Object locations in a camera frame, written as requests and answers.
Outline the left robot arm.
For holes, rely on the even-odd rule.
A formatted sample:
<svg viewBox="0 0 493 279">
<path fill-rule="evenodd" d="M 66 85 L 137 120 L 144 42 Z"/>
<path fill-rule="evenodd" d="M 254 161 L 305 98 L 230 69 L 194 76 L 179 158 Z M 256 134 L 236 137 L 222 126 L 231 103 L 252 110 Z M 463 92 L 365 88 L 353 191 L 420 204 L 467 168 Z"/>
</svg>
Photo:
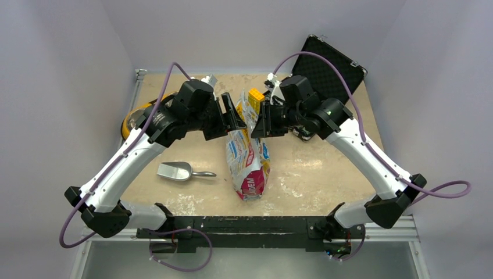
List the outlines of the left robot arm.
<svg viewBox="0 0 493 279">
<path fill-rule="evenodd" d="M 103 169 L 83 186 L 69 187 L 65 197 L 85 225 L 104 238 L 125 228 L 144 228 L 168 237 L 173 232 L 171 212 L 159 203 L 124 202 L 125 190 L 154 158 L 188 132 L 201 131 L 208 141 L 245 126 L 228 92 L 217 98 L 210 84 L 187 80 L 176 93 L 146 108 Z"/>
</svg>

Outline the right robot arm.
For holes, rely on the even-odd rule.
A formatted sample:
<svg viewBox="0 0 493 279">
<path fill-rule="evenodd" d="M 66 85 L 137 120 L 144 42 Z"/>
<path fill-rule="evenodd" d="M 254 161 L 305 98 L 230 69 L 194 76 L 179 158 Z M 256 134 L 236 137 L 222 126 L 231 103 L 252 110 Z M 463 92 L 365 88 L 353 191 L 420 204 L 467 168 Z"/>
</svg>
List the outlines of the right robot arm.
<svg viewBox="0 0 493 279">
<path fill-rule="evenodd" d="M 306 77 L 279 81 L 270 73 L 265 83 L 271 95 L 282 97 L 283 103 L 261 103 L 252 138 L 282 137 L 294 128 L 305 128 L 345 155 L 376 192 L 372 198 L 339 205 L 329 214 L 327 231 L 339 237 L 350 227 L 370 222 L 392 228 L 418 195 L 408 184 L 423 188 L 426 179 L 396 164 L 360 130 L 360 122 L 341 101 L 322 100 Z"/>
</svg>

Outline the colourful pet food bag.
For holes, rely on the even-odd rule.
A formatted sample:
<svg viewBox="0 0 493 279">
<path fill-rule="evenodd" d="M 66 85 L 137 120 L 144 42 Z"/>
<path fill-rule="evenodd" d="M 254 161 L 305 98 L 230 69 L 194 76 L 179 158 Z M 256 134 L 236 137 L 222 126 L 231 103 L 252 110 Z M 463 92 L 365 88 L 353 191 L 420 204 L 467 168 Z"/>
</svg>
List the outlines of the colourful pet food bag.
<svg viewBox="0 0 493 279">
<path fill-rule="evenodd" d="M 246 128 L 235 130 L 226 137 L 226 162 L 233 188 L 243 201 L 262 197 L 270 174 L 270 156 L 263 138 L 252 138 L 256 114 L 248 102 L 248 91 L 243 91 L 235 106 L 246 123 Z"/>
</svg>

